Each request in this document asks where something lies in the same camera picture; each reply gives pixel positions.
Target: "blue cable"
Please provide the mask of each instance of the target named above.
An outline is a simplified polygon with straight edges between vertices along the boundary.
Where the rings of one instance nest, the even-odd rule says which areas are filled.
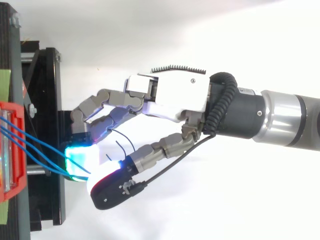
[[[16,140],[14,140],[11,136],[9,136],[8,134],[6,134],[3,130],[0,130],[1,134],[4,135],[5,137],[7,137],[11,142],[13,142],[14,144],[16,144],[22,151],[24,151],[35,163],[37,163],[38,165],[48,169],[49,171],[56,173],[56,174],[60,174],[60,175],[64,175],[66,177],[69,178],[78,178],[81,180],[88,180],[87,177],[85,176],[76,176],[76,175],[70,175],[70,174],[65,174],[63,172],[60,172],[58,170],[55,170],[45,164],[43,164],[42,162],[40,162],[39,160],[37,160],[28,150],[26,150],[21,144],[19,144]]]
[[[10,121],[6,120],[4,117],[0,116],[0,119],[2,121],[4,121],[6,124],[10,125],[11,127],[13,127],[15,130],[17,130],[18,132],[22,133],[23,135],[25,135],[26,137],[36,141],[37,143],[47,147],[48,149],[51,149],[52,151],[54,151],[55,153],[59,154],[60,156],[62,156],[65,159],[69,159],[70,162],[72,162],[74,165],[76,165],[78,168],[82,169],[83,171],[85,171],[88,174],[91,174],[91,172],[89,172],[88,170],[86,170],[84,167],[82,167],[81,165],[79,165],[78,163],[76,163],[73,159],[71,159],[70,157],[67,157],[66,155],[64,155],[62,152],[60,152],[58,149],[54,148],[53,146],[50,146],[49,144],[45,143],[44,141],[41,141],[37,138],[35,138],[34,136],[26,133],[25,131],[22,131],[20,128],[16,127],[14,124],[12,124]]]
[[[51,161],[46,155],[44,155],[39,149],[37,149],[35,146],[33,146],[30,142],[27,142],[23,138],[19,137],[18,135],[14,134],[13,132],[9,131],[8,129],[5,129],[3,126],[0,126],[0,128],[5,131],[6,133],[10,134],[11,136],[14,136],[16,139],[19,139],[21,142],[35,150],[43,159],[45,159],[48,163],[50,163],[53,167],[60,170],[62,173],[68,174],[65,170],[63,170],[61,167],[59,167],[57,164],[55,164],[53,161]]]

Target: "screw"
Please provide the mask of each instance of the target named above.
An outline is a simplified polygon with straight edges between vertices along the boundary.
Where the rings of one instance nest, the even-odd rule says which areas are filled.
[[[38,112],[38,110],[35,108],[35,105],[32,103],[29,105],[29,115],[33,119],[35,117],[35,114]]]
[[[10,24],[17,29],[21,28],[19,21],[19,13],[16,12],[12,14],[12,17],[10,17]]]
[[[62,62],[62,55],[61,55],[61,53],[58,53],[58,54],[55,56],[55,58],[56,58],[56,61],[57,61],[58,63],[61,63],[61,62]]]

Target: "red clamp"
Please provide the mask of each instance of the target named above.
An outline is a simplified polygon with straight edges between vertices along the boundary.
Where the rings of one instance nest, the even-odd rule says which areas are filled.
[[[24,107],[11,102],[0,101],[0,116],[25,130]],[[25,136],[0,119],[0,126],[18,135]],[[20,145],[25,144],[11,136]],[[0,133],[0,203],[17,195],[27,185],[26,154],[16,144]]]

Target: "glowing led light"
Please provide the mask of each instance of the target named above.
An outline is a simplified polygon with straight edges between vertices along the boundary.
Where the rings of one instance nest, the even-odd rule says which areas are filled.
[[[64,154],[91,173],[99,166],[99,147],[97,145],[67,147]],[[77,167],[67,158],[65,159],[65,169],[70,175],[89,176],[87,172]],[[72,179],[79,182],[82,181],[74,177]]]
[[[91,193],[92,188],[103,178],[112,174],[116,170],[120,169],[120,163],[118,161],[106,161],[101,164],[94,172],[92,172],[86,182],[86,189],[88,193]]]

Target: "white wall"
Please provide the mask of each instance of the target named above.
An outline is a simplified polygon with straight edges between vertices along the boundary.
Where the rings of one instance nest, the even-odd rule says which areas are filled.
[[[22,39],[62,53],[64,109],[101,88],[122,90],[130,74],[168,64],[227,71],[244,88],[320,97],[316,0],[9,2],[21,12]],[[138,116],[119,130],[140,147],[180,125]],[[110,135],[100,144],[102,157],[123,157],[115,140],[131,150]],[[218,136],[110,210],[95,209],[84,184],[66,181],[65,223],[32,233],[32,240],[319,239],[319,156]]]

